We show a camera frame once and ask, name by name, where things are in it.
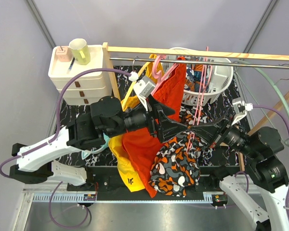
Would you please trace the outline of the black orange patterned shorts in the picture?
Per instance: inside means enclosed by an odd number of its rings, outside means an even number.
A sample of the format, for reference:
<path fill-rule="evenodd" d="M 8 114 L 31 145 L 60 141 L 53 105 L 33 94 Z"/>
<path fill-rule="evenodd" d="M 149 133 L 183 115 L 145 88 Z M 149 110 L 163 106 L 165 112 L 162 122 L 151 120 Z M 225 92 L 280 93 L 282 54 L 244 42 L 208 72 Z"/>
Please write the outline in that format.
<path fill-rule="evenodd" d="M 148 184 L 157 193 L 186 197 L 186 188 L 198 183 L 198 158 L 207 142 L 184 131 L 163 144 L 151 166 Z"/>

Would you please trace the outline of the blue patterned shorts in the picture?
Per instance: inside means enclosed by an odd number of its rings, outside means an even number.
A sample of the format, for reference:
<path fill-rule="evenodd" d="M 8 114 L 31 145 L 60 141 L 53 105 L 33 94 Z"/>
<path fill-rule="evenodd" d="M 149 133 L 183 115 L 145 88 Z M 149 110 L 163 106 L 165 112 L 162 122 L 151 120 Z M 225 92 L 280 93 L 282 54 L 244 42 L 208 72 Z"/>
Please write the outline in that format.
<path fill-rule="evenodd" d="M 188 64 L 186 68 L 184 89 L 199 92 L 200 85 L 205 88 L 201 91 L 209 92 L 210 66 L 202 64 Z"/>

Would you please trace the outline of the thin pink hanger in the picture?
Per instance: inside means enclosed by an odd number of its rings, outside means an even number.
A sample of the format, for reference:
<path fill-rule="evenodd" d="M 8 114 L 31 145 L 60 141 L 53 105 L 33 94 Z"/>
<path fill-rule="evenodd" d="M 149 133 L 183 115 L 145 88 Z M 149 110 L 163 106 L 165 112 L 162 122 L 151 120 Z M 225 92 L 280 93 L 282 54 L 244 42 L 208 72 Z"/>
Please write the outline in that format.
<path fill-rule="evenodd" d="M 193 125 L 198 125 L 200 122 L 200 113 L 201 113 L 201 108 L 203 105 L 203 97 L 204 93 L 207 89 L 207 84 L 206 84 L 206 79 L 207 79 L 207 69 L 208 65 L 204 64 L 202 68 L 202 73 L 201 73 L 201 79 L 200 79 L 200 85 L 199 85 L 199 91 L 198 91 L 198 98 L 197 98 L 197 106 L 194 114 L 194 120 L 193 120 Z M 195 134 L 193 132 L 190 132 L 189 140 L 188 140 L 188 145 L 187 145 L 187 154 L 189 154 L 190 149 L 193 146 L 193 140 L 195 138 Z"/>

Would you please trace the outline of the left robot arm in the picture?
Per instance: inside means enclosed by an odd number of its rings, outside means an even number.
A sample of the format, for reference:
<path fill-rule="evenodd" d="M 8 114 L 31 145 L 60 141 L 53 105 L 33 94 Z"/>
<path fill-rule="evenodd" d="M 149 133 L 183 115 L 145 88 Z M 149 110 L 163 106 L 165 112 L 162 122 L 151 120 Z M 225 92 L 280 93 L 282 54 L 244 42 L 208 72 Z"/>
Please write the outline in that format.
<path fill-rule="evenodd" d="M 119 99 L 106 96 L 90 105 L 90 112 L 78 116 L 53 136 L 36 144 L 13 145 L 16 164 L 10 167 L 9 177 L 25 184 L 57 180 L 88 191 L 94 186 L 93 174 L 84 167 L 71 167 L 56 161 L 75 152 L 89 151 L 112 138 L 146 128 L 149 134 L 166 142 L 188 127 L 169 119 L 175 111 L 152 96 L 133 109 L 123 111 Z"/>

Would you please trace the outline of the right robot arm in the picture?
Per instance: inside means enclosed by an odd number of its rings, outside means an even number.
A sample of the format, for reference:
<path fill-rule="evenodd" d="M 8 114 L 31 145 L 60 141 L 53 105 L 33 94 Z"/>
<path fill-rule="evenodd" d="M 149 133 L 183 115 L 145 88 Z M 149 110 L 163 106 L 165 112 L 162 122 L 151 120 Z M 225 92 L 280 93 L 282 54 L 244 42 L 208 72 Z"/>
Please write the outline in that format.
<path fill-rule="evenodd" d="M 289 231 L 289 178 L 285 166 L 276 156 L 284 149 L 278 131 L 262 127 L 247 135 L 233 125 L 232 116 L 193 125 L 190 129 L 209 146 L 215 147 L 223 142 L 251 160 L 245 172 L 257 186 L 266 209 L 262 209 L 242 189 L 225 166 L 212 171 L 205 182 L 215 191 L 224 191 L 254 230 Z"/>

